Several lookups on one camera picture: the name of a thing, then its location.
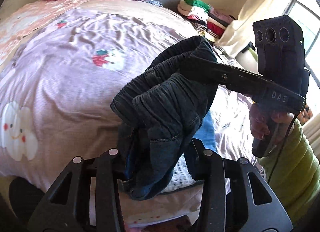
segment green cloth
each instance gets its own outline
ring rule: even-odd
[[[258,160],[265,169],[267,180],[278,152],[279,147],[276,147],[271,155]],[[269,184],[294,225],[307,213],[319,194],[319,179],[319,161],[296,120]]]
[[[204,8],[206,12],[210,12],[210,6],[201,0],[184,0],[184,1],[186,2],[186,4],[189,4],[191,6],[201,7],[201,8]]]
[[[252,48],[249,48],[248,50],[251,53],[251,55],[254,57],[256,62],[258,62],[258,54]]]

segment cable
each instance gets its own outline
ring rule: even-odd
[[[277,166],[277,164],[278,164],[279,158],[280,158],[281,153],[282,153],[282,151],[283,151],[284,144],[285,144],[285,142],[287,141],[287,138],[288,138],[288,136],[289,136],[291,127],[292,127],[294,121],[297,119],[297,117],[298,117],[298,114],[296,114],[296,115],[294,116],[294,118],[292,119],[292,121],[291,121],[291,123],[290,123],[290,125],[289,125],[289,127],[288,127],[288,129],[287,129],[287,132],[285,133],[283,142],[282,142],[281,147],[280,147],[280,149],[279,149],[278,156],[277,156],[277,158],[276,158],[276,162],[275,162],[275,164],[274,164],[274,166],[273,166],[273,168],[272,168],[272,170],[271,170],[270,176],[269,176],[269,178],[268,178],[268,184],[269,184],[269,182],[270,182],[270,180],[271,180],[273,171],[275,170],[275,168],[276,168],[276,166]]]

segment white curtain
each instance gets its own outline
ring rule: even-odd
[[[307,137],[313,152],[317,158],[320,158],[320,114],[317,114],[306,122],[303,127],[303,133]]]
[[[234,20],[216,44],[228,55],[235,57],[250,41],[254,40],[252,24],[267,19],[268,8],[273,0],[247,0],[242,7],[238,20]]]

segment window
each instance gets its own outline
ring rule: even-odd
[[[289,15],[303,31],[306,68],[310,70],[308,106],[320,113],[320,7],[316,0],[274,0],[269,17]]]

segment black mount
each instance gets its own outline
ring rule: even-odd
[[[289,232],[291,221],[269,185],[246,158],[232,161],[192,139],[198,157],[192,177],[204,180],[195,232]],[[61,172],[35,209],[30,232],[124,232],[117,179],[124,164],[117,149],[98,158],[75,157]],[[96,177],[96,226],[89,224],[91,178]],[[232,206],[226,207],[225,178],[230,178]]]

